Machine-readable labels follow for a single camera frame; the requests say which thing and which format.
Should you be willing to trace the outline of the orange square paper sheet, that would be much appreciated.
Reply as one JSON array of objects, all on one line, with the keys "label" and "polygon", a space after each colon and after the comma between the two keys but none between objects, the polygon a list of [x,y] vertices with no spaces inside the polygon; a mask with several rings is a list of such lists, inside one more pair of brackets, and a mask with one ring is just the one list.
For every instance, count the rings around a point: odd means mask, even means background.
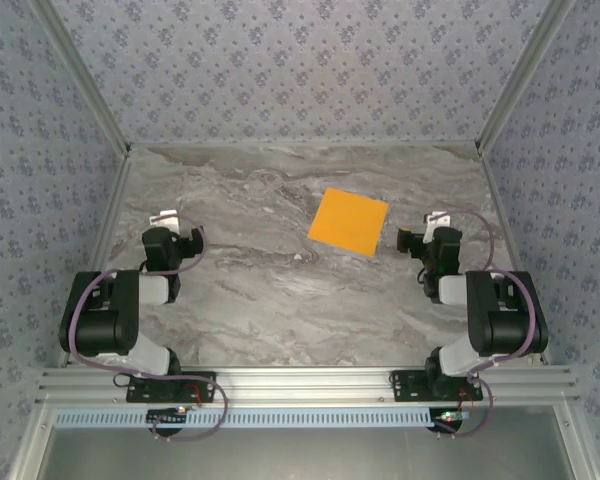
[{"label": "orange square paper sheet", "polygon": [[307,237],[344,250],[373,256],[389,205],[328,187]]}]

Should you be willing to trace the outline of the small circuit board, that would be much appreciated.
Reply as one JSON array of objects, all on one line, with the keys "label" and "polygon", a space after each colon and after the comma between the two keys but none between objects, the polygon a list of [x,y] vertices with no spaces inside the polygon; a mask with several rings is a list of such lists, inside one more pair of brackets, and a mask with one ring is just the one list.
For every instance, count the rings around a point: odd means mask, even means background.
[{"label": "small circuit board", "polygon": [[145,415],[145,423],[149,426],[184,425],[188,411],[181,407],[149,409]]},{"label": "small circuit board", "polygon": [[471,413],[462,409],[434,408],[431,410],[432,420],[439,423],[458,423],[470,417]]}]

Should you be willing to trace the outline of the aluminium table side rail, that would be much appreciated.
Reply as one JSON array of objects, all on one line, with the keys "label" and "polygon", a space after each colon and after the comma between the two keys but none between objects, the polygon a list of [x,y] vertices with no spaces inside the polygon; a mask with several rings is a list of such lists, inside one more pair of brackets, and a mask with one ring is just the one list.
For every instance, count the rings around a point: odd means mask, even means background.
[{"label": "aluminium table side rail", "polygon": [[549,328],[531,274],[524,270],[512,229],[486,156],[477,154],[486,188],[480,211],[488,235],[484,271],[471,274],[469,338],[482,359],[476,372],[541,355],[548,346]]},{"label": "aluminium table side rail", "polygon": [[84,270],[102,271],[109,261],[131,169],[129,156],[130,152],[125,152],[121,157],[89,261]]}]

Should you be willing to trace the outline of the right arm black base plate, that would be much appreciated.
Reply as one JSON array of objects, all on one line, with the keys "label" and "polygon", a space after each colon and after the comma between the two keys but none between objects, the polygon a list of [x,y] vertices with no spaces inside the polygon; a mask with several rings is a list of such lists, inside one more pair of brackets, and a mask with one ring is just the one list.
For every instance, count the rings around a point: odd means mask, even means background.
[{"label": "right arm black base plate", "polygon": [[396,402],[480,401],[483,393],[462,377],[427,374],[424,370],[394,370],[388,377]]}]

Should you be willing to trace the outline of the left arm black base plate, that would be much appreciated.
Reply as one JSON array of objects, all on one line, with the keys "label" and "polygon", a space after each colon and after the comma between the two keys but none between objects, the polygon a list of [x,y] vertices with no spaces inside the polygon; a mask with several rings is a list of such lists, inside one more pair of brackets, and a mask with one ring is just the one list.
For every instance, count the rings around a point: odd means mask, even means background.
[{"label": "left arm black base plate", "polygon": [[[185,372],[213,381],[215,372]],[[155,380],[132,377],[127,385],[127,403],[212,403],[216,388],[208,382],[192,380]]]}]

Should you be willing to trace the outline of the aluminium mounting rail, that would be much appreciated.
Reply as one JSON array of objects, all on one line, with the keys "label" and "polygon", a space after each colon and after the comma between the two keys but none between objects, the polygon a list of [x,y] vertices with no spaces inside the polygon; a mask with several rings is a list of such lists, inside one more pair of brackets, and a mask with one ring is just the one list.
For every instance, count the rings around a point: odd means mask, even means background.
[{"label": "aluminium mounting rail", "polygon": [[[393,405],[390,367],[214,367],[230,402],[240,407]],[[480,378],[497,406],[547,406],[582,398],[569,368],[501,365]],[[113,374],[80,366],[43,371],[34,401],[55,406],[119,406]]]}]

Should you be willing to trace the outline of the aluminium frame post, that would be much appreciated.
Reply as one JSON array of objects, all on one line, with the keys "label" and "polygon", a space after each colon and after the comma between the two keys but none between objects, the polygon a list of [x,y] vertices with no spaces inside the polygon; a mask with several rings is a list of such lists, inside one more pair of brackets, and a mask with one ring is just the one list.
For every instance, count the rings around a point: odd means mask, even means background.
[{"label": "aluminium frame post", "polygon": [[125,157],[128,142],[52,1],[27,1],[109,143],[118,155]]},{"label": "aluminium frame post", "polygon": [[476,147],[481,156],[486,156],[493,147],[575,3],[576,0],[548,1],[476,138]]}]

